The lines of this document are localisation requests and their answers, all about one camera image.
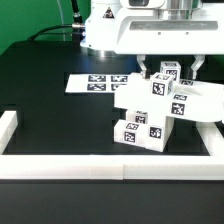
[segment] white cube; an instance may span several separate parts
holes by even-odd
[[[147,124],[148,123],[148,114],[143,111],[127,110],[126,111],[126,120],[136,123]]]
[[[173,75],[155,73],[150,78],[150,92],[152,96],[167,96],[173,91]]]
[[[151,116],[148,124],[146,148],[162,152],[173,130],[174,118],[166,116]]]
[[[174,82],[180,82],[181,66],[177,61],[162,61],[160,72],[174,76]]]
[[[114,127],[114,141],[145,148],[147,132],[146,124],[119,120]]]

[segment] green background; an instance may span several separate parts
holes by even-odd
[[[32,34],[49,26],[61,24],[57,0],[0,0],[0,54],[10,44],[26,40]],[[73,12],[70,0],[60,0],[64,22],[73,22]],[[90,13],[90,0],[78,0],[83,18]],[[44,36],[39,39],[55,39]]]

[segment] black wire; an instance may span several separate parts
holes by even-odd
[[[29,37],[27,40],[28,41],[34,41],[39,35],[42,35],[42,33],[45,33],[45,32],[50,31],[50,30],[64,29],[64,28],[72,28],[72,24],[51,26],[51,27],[45,28],[43,30],[40,30],[36,34],[32,35],[31,37]]]
[[[80,32],[66,32],[66,33],[39,33],[38,36],[41,36],[41,35],[72,35],[72,34],[81,35],[82,33],[80,33]]]
[[[71,0],[73,13],[79,13],[79,7],[76,0]]]

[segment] black cable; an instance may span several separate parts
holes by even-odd
[[[56,29],[64,29],[64,28],[72,28],[72,24],[65,24],[65,25],[58,25],[58,26],[51,26],[48,28],[45,28],[43,30],[40,30],[39,32],[37,32],[36,34],[32,35],[31,37],[29,37],[27,40],[28,41],[33,41],[35,40],[39,35],[42,35],[42,33],[45,33],[47,31],[51,31],[51,30],[56,30]]]
[[[71,0],[72,2],[72,9],[74,13],[79,13],[79,7],[78,7],[78,3],[76,0]]]
[[[73,19],[75,23],[82,23],[82,16],[79,12],[79,7],[77,0],[71,0],[72,10],[73,10]]]
[[[32,39],[32,41],[34,41],[37,37],[41,36],[41,35],[83,35],[80,32],[66,32],[66,33],[39,33],[38,36],[36,36],[35,38]]]

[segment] black table surface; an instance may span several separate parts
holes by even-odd
[[[166,59],[150,57],[147,66],[156,72]],[[193,57],[172,59],[184,65],[186,76]],[[69,42],[11,45],[0,57],[0,104],[1,112],[18,111],[19,126],[5,154],[150,154],[113,142],[113,125],[123,111],[113,108],[112,94],[65,94],[70,73],[133,71],[138,71],[135,57],[95,58]],[[198,79],[220,83],[222,71],[221,63],[207,57]],[[193,123],[178,120],[175,130],[165,154],[179,154],[188,144],[192,151],[182,153],[207,155]],[[223,189],[222,181],[1,180],[0,219],[6,224],[223,224]]]
[[[184,78],[194,58],[151,56],[146,65],[158,72],[161,60],[179,61]],[[211,76],[214,66],[217,73]],[[125,113],[113,107],[113,94],[65,93],[70,74],[138,71],[135,56],[93,57],[72,42],[18,42],[0,57],[0,68],[0,110],[16,110],[19,119],[5,154],[160,154],[113,142],[113,127]],[[198,79],[220,82],[219,70],[222,64],[209,57]],[[195,124],[176,119],[163,154],[207,155],[207,151]]]

